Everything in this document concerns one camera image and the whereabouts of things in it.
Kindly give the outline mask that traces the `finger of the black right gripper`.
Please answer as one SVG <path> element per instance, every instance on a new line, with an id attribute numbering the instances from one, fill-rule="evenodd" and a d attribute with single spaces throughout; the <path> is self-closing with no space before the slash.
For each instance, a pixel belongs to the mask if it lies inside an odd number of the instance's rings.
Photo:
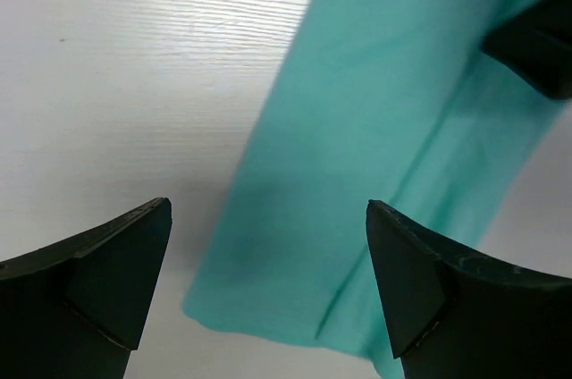
<path id="1" fill-rule="evenodd" d="M 571 0 L 540 0 L 490 30 L 481 50 L 551 100 L 571 98 Z"/>

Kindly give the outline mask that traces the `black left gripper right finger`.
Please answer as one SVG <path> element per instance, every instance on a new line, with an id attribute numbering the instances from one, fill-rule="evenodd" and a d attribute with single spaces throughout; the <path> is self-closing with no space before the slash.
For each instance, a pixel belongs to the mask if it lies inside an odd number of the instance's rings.
<path id="1" fill-rule="evenodd" d="M 571 281 L 499 260 L 381 201 L 366 234 L 407 378 L 568 378 Z"/>

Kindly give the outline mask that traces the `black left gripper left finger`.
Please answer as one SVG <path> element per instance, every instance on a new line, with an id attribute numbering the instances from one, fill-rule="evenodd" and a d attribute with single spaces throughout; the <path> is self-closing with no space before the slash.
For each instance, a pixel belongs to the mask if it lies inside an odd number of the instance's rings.
<path id="1" fill-rule="evenodd" d="M 1 263 L 3 378 L 122 378 L 147 321 L 172 228 L 155 198 Z"/>

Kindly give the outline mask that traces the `teal t shirt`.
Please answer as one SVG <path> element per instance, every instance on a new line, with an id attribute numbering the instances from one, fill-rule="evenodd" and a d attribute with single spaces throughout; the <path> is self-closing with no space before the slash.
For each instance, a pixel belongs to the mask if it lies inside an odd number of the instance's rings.
<path id="1" fill-rule="evenodd" d="M 312 0 L 183 303 L 206 328 L 400 378 L 366 242 L 379 199 L 473 245 L 559 116 L 480 42 L 536 0 Z"/>

